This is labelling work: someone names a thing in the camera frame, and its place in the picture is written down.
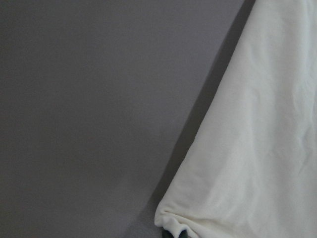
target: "cream cloth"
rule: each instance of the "cream cloth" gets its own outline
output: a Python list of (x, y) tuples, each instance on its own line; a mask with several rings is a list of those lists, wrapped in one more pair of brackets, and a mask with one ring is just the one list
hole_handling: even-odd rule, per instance
[(317, 238), (317, 0), (257, 0), (157, 207), (177, 238)]

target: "white fabric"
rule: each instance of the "white fabric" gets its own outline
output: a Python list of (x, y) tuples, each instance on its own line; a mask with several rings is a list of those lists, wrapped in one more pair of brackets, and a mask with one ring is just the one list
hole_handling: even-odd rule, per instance
[(317, 238), (317, 0), (257, 0), (158, 205), (175, 238)]

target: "gray wall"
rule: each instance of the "gray wall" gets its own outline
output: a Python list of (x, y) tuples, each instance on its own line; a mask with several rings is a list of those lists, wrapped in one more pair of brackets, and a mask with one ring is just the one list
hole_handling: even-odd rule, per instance
[(243, 2), (1, 1), (0, 237), (160, 237)]

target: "dark object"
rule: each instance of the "dark object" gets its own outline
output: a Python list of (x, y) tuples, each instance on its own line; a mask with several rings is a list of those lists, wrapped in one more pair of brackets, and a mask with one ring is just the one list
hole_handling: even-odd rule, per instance
[[(167, 230), (162, 231), (162, 237), (163, 238), (174, 238), (173, 235)], [(188, 238), (187, 231), (186, 230), (182, 231), (181, 234), (179, 234), (178, 238)]]

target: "draped sheet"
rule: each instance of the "draped sheet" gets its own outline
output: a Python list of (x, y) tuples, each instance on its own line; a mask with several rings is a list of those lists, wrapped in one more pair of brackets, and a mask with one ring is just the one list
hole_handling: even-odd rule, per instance
[(317, 1), (257, 0), (155, 225), (316, 238), (316, 91)]

